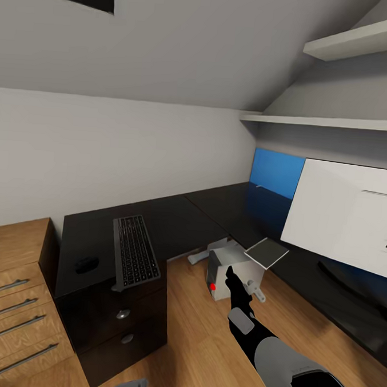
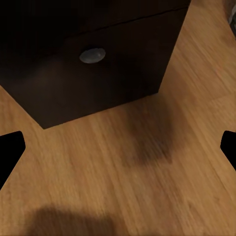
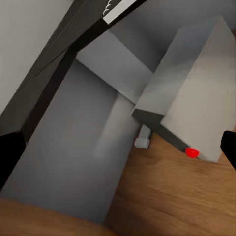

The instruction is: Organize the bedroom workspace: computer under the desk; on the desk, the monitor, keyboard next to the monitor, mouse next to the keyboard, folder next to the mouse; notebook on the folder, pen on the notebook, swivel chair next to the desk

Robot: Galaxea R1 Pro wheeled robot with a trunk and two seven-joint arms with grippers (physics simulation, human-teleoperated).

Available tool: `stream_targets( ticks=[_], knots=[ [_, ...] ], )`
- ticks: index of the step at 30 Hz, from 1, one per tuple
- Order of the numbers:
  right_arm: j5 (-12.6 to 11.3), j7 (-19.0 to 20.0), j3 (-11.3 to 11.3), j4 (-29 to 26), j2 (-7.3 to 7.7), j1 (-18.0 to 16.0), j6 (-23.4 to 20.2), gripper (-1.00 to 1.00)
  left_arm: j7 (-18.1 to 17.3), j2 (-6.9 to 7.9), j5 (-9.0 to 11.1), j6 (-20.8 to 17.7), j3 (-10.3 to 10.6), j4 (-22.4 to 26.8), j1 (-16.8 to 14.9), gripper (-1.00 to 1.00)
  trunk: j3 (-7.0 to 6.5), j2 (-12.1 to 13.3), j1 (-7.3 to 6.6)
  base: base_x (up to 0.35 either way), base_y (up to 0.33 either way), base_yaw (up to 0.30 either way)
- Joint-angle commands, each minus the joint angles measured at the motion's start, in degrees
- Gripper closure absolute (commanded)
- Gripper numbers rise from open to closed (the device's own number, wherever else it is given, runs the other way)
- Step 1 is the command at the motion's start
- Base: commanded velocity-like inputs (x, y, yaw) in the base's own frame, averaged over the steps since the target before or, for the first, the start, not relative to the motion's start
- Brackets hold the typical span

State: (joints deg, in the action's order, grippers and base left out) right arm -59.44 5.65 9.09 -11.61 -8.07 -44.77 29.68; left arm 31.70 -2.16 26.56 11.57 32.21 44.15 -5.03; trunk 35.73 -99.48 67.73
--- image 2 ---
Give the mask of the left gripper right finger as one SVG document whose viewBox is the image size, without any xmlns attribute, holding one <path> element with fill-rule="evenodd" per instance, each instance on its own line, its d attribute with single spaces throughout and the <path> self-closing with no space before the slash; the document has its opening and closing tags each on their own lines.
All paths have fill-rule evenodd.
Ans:
<svg viewBox="0 0 236 236">
<path fill-rule="evenodd" d="M 236 170 L 236 133 L 224 131 L 220 148 Z"/>
</svg>

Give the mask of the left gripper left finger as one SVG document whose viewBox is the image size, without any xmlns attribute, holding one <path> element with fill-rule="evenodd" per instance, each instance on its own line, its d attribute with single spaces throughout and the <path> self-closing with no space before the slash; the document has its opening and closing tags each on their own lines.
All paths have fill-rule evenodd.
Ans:
<svg viewBox="0 0 236 236">
<path fill-rule="evenodd" d="M 21 131 L 0 136 L 0 190 L 26 149 Z"/>
</svg>

